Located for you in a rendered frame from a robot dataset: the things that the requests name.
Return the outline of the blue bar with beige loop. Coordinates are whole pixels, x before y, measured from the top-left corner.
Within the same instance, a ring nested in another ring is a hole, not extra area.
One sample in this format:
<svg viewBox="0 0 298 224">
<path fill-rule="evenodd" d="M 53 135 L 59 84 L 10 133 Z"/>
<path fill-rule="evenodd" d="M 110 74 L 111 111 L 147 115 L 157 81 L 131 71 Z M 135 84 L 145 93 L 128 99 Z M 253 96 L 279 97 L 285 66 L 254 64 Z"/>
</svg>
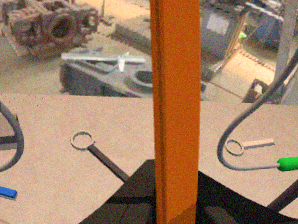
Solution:
<svg viewBox="0 0 298 224">
<path fill-rule="evenodd" d="M 15 196 L 17 194 L 17 190 L 13 190 L 12 188 L 4 188 L 4 186 L 0 186 L 0 194 L 1 194 L 1 196 L 15 198 Z"/>
</svg>

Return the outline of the tan rectangular block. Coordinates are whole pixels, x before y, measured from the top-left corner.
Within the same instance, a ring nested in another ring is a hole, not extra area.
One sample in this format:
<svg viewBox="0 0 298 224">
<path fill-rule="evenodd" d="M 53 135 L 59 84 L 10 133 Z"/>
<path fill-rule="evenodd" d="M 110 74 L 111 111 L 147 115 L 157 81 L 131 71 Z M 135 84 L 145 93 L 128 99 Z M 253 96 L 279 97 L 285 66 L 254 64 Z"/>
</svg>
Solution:
<svg viewBox="0 0 298 224">
<path fill-rule="evenodd" d="M 16 113 L 13 113 L 13 116 L 16 117 L 16 121 L 19 123 Z M 7 119 L 3 115 L 0 115 L 0 145 L 9 143 L 17 143 L 16 135 Z"/>
</svg>

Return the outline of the orange bar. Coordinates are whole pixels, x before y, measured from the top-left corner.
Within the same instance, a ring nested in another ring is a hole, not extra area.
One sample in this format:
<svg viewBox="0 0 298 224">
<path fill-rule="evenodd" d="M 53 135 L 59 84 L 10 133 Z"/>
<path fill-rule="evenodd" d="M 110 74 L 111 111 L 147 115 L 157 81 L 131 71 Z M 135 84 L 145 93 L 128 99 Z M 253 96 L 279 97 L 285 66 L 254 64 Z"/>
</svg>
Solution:
<svg viewBox="0 0 298 224">
<path fill-rule="evenodd" d="M 150 0 L 156 224 L 194 224 L 200 160 L 200 0 Z"/>
</svg>

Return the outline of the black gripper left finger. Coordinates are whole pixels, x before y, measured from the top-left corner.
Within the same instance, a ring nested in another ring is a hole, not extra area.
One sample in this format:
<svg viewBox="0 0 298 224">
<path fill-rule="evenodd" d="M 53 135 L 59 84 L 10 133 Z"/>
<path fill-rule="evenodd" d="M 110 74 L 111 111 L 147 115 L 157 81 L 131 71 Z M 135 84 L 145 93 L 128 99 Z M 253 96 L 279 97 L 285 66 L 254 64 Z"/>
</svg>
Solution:
<svg viewBox="0 0 298 224">
<path fill-rule="evenodd" d="M 80 224 L 156 224 L 156 160 L 146 160 Z"/>
</svg>

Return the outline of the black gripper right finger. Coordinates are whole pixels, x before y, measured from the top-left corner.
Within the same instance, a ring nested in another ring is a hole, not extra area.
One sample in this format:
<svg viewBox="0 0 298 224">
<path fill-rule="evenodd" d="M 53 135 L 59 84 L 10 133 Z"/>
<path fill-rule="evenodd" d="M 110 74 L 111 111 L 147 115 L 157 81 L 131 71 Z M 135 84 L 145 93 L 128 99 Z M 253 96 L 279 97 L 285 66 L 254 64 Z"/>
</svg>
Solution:
<svg viewBox="0 0 298 224">
<path fill-rule="evenodd" d="M 198 171 L 194 224 L 298 224 L 298 218 L 274 212 Z"/>
</svg>

